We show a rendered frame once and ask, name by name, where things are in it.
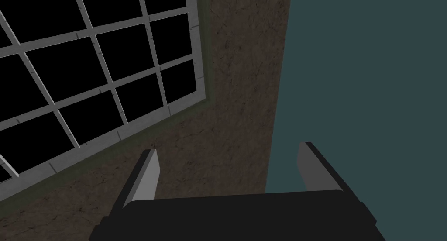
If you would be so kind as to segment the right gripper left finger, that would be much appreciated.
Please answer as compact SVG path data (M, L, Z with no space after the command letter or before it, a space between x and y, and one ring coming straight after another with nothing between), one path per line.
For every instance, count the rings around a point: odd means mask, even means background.
M153 200L159 175L160 165L157 151L155 149L144 150L112 208L122 209L132 201Z

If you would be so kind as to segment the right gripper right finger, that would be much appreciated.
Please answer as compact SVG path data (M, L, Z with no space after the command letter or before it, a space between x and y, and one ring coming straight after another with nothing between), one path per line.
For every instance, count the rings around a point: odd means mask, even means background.
M343 190L305 142L299 144L297 167L306 190Z

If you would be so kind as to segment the grey framed grid window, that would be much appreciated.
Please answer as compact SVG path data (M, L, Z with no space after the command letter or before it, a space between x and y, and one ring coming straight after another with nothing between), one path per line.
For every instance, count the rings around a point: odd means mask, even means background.
M0 0L0 202L205 100L201 0Z

